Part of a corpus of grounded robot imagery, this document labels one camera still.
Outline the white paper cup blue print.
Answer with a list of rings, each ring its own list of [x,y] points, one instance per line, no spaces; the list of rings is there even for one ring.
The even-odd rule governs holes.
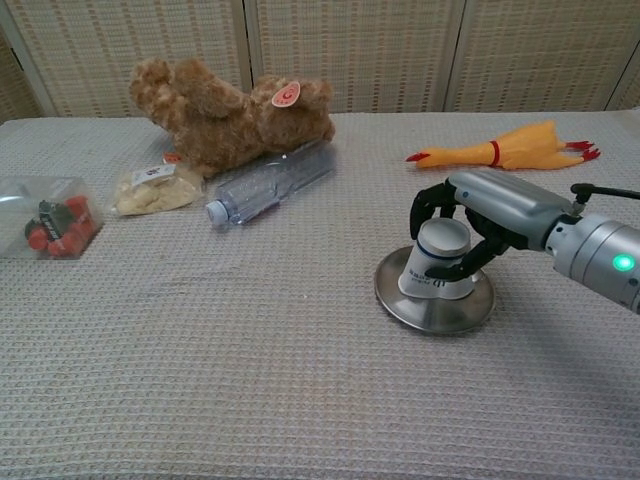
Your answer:
[[[425,221],[399,276],[400,292],[419,299],[457,300],[468,296],[474,289],[470,277],[449,281],[436,278],[427,271],[460,263],[470,251],[470,241],[468,228],[458,220],[432,218]]]

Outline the clear bag of beige snacks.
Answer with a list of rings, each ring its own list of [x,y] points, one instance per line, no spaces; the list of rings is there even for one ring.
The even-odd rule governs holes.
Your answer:
[[[201,174],[182,164],[161,164],[120,176],[111,204],[119,216],[175,210],[203,196]]]

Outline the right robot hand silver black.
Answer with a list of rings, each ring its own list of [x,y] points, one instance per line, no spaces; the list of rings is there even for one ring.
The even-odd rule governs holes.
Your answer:
[[[426,275],[445,281],[472,276],[507,249],[543,251],[559,224],[574,224],[579,216],[572,202],[513,174],[494,169],[463,170],[414,197],[409,228],[416,239],[422,224],[436,211],[451,218],[465,208],[471,227],[483,237],[458,263],[430,267]]]

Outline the clear plastic water bottle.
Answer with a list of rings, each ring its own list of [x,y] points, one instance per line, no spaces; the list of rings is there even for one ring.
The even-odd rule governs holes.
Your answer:
[[[269,155],[220,184],[205,210],[216,228],[243,225],[332,172],[336,149],[325,140]]]

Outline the round stainless steel plate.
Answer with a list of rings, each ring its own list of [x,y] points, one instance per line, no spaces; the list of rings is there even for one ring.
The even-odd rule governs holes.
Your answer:
[[[479,270],[472,275],[473,290],[461,299],[422,299],[402,293],[397,285],[411,248],[399,248],[384,257],[374,274],[379,305],[401,324],[426,335],[460,335],[484,325],[496,305],[490,277]]]

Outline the beige waffle weave tablecloth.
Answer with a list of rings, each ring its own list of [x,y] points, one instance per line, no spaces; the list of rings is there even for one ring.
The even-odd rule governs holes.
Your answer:
[[[640,316],[520,251],[463,336],[375,298],[446,177],[406,157],[539,119],[338,114],[335,174],[244,228],[194,205],[0,258],[0,479],[640,480]]]

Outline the clear bag of small items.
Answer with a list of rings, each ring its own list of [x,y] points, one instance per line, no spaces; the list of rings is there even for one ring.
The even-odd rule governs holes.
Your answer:
[[[0,258],[77,259],[102,226],[80,177],[0,176]]]

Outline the brown plush teddy bear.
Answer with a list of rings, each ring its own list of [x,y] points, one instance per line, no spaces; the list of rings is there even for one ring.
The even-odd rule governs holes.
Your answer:
[[[335,134],[333,89],[321,78],[266,74],[244,92],[198,58],[149,58],[133,67],[129,93],[205,178]]]

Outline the yellow rubber chicken toy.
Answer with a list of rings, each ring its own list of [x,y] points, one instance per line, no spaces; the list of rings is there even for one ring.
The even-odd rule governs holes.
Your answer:
[[[597,159],[601,151],[590,141],[563,141],[553,120],[526,124],[471,146],[425,147],[405,159],[418,168],[487,166],[503,170],[558,170]]]

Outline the woven bamboo folding screen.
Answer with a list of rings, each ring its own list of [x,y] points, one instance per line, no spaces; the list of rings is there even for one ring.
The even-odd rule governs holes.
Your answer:
[[[133,116],[150,57],[324,78],[337,112],[640,109],[640,0],[0,0],[0,123]]]

